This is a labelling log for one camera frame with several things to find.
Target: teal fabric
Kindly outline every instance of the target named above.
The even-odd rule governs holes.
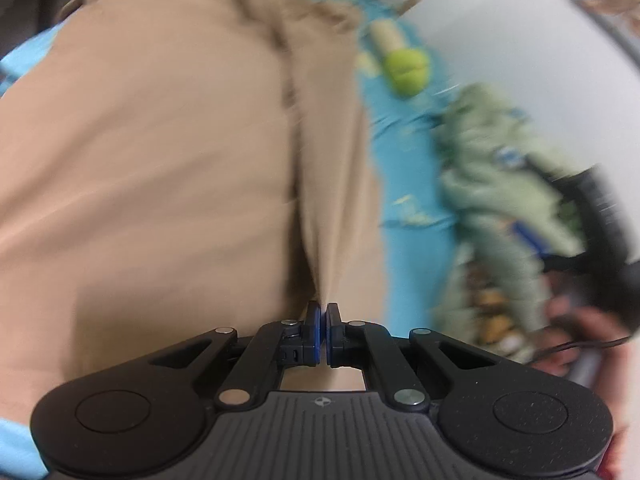
[[[376,0],[349,1],[364,11],[360,46],[367,59],[373,59],[376,52],[367,36],[368,23],[394,18],[395,14]],[[424,46],[411,26],[403,20],[398,23],[410,46]],[[386,326],[395,336],[430,326],[430,309],[439,300],[455,249],[455,218],[440,199],[440,168],[430,136],[431,127],[453,95],[447,91],[443,62],[436,52],[427,50],[431,82],[408,100],[396,97],[381,73],[359,71],[372,126],[372,156],[384,188]]]
[[[29,428],[0,418],[0,474],[38,480],[47,474]]]
[[[59,23],[41,32],[0,59],[0,75],[4,76],[4,81],[0,83],[0,96],[46,56],[62,25]]]

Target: beige pants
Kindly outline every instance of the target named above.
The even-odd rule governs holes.
[[[380,321],[357,11],[82,1],[0,100],[0,416],[313,296]]]

